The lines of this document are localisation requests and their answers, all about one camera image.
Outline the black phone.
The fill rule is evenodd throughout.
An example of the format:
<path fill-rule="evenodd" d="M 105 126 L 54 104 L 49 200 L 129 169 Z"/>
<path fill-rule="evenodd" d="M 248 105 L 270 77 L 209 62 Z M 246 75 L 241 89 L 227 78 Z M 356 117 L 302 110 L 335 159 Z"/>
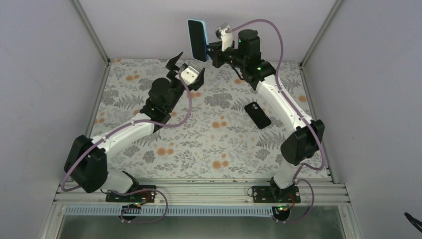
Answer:
<path fill-rule="evenodd" d="M 271 125 L 271 120 L 257 102 L 251 102 L 245 105 L 244 110 L 259 129 L 264 129 Z"/>
<path fill-rule="evenodd" d="M 208 36 L 206 23 L 203 20 L 188 19 L 187 25 L 192 57 L 199 61 L 208 61 Z"/>

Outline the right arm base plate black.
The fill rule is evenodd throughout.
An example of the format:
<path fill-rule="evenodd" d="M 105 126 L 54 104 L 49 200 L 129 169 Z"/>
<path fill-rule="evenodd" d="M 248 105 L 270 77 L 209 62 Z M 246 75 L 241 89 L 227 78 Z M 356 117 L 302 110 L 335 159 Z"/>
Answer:
<path fill-rule="evenodd" d="M 253 202 L 257 204 L 301 202 L 299 188 L 295 185 L 286 189 L 271 186 L 253 186 L 251 189 Z"/>

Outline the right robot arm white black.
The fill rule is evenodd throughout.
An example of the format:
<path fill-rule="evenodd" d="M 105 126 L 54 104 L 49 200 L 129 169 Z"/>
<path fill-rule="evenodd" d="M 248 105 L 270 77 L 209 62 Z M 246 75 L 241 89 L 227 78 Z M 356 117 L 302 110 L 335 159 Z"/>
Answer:
<path fill-rule="evenodd" d="M 273 65 L 261 58 L 256 30 L 240 31 L 237 47 L 228 27 L 218 28 L 215 34 L 218 41 L 207 47 L 212 65 L 219 68 L 227 64 L 239 70 L 243 80 L 267 101 L 286 130 L 287 137 L 280 146 L 283 160 L 270 179 L 269 190 L 270 198 L 281 203 L 288 197 L 304 161 L 319 150 L 325 125 L 300 108 L 282 85 Z"/>

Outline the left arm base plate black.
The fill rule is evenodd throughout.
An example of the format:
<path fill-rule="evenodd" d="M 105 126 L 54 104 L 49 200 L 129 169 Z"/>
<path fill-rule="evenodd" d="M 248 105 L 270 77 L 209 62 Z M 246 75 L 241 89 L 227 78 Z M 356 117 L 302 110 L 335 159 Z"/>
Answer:
<path fill-rule="evenodd" d="M 144 190 L 143 192 L 138 192 L 136 194 L 131 194 L 128 196 L 121 196 L 111 191 L 108 191 L 105 197 L 106 202 L 116 202 L 116 203 L 153 203 L 155 200 L 156 193 L 152 191 L 156 189 L 155 185 L 140 185 L 136 190 Z"/>

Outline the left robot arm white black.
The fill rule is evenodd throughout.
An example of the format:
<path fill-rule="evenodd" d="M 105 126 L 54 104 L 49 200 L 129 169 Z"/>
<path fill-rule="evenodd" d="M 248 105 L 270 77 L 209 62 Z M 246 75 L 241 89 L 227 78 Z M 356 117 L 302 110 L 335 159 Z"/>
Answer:
<path fill-rule="evenodd" d="M 137 198 L 139 183 L 135 177 L 125 171 L 110 171 L 107 160 L 138 139 L 163 127 L 179 127 L 188 120 L 193 107 L 191 91 L 203 85 L 205 69 L 186 63 L 178 67 L 180 57 L 177 55 L 167 62 L 168 74 L 153 81 L 145 105 L 130 120 L 106 133 L 91 138 L 80 135 L 74 140 L 64 165 L 63 192 L 82 188 L 92 193 L 105 189 L 127 202 Z M 186 116 L 179 123 L 169 124 L 171 112 L 183 94 L 187 94 L 189 100 Z"/>

